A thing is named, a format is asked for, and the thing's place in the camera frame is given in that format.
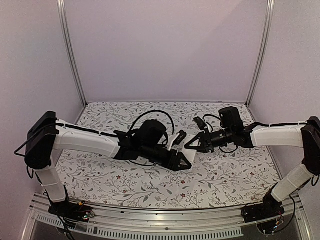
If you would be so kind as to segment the white remote control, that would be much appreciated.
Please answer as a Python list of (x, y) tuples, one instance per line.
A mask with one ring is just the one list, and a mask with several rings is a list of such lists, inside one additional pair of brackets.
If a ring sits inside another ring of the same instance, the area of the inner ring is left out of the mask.
[(194, 164), (194, 161), (195, 161), (195, 157), (196, 157), (196, 154), (197, 154), (197, 151), (196, 150), (192, 150), (192, 149), (186, 149), (185, 148), (185, 145), (190, 142), (193, 138), (195, 137), (195, 135), (193, 134), (189, 134), (186, 136), (186, 138), (184, 139), (183, 141), (183, 147), (182, 147), (182, 153), (184, 154), (184, 156), (186, 157), (186, 159), (190, 162), (191, 164), (191, 168), (188, 169), (188, 170), (185, 170), (186, 172), (191, 172), (192, 169), (193, 169), (193, 164)]

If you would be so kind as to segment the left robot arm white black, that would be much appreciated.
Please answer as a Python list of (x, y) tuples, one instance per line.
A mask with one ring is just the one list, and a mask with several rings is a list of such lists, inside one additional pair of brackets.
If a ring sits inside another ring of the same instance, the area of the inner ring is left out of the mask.
[(35, 172), (51, 206), (63, 217), (70, 217), (75, 211), (74, 205), (53, 166), (54, 150), (94, 153), (120, 161), (141, 157), (178, 172), (192, 168), (196, 151), (185, 146), (178, 151), (173, 147), (189, 139), (183, 130), (168, 135), (165, 125), (155, 119), (145, 120), (139, 128), (133, 123), (126, 132), (109, 133), (71, 124), (58, 119), (54, 111), (47, 111), (28, 131), (26, 141), (14, 154), (23, 157), (26, 166)]

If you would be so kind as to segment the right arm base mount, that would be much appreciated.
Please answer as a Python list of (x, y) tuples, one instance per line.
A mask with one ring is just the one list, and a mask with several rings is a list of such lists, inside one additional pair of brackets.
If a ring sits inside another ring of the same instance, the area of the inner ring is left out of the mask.
[(271, 207), (264, 203), (247, 204), (241, 209), (241, 216), (243, 217), (245, 223), (273, 218), (284, 213), (285, 209), (282, 205)]

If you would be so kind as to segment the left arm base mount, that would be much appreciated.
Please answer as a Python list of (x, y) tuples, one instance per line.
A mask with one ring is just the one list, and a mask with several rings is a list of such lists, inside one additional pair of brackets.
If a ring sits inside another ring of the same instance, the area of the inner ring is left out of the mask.
[(73, 222), (88, 222), (89, 219), (95, 216), (92, 207), (86, 205), (85, 201), (78, 203), (69, 201), (52, 203), (48, 212)]

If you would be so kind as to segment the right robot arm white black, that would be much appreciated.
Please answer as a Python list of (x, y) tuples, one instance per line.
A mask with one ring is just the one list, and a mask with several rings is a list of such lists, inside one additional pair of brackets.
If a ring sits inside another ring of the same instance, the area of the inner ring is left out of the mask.
[(305, 122), (263, 124), (254, 122), (244, 126), (236, 107), (219, 110), (221, 130), (209, 132), (206, 123), (196, 117), (194, 121), (201, 130), (184, 145), (185, 149), (211, 153), (217, 147), (234, 144), (253, 149), (263, 146), (289, 146), (302, 148), (304, 158), (284, 179), (274, 185), (264, 196), (258, 213), (269, 218), (278, 210), (278, 205), (314, 176), (320, 174), (320, 120), (316, 116)]

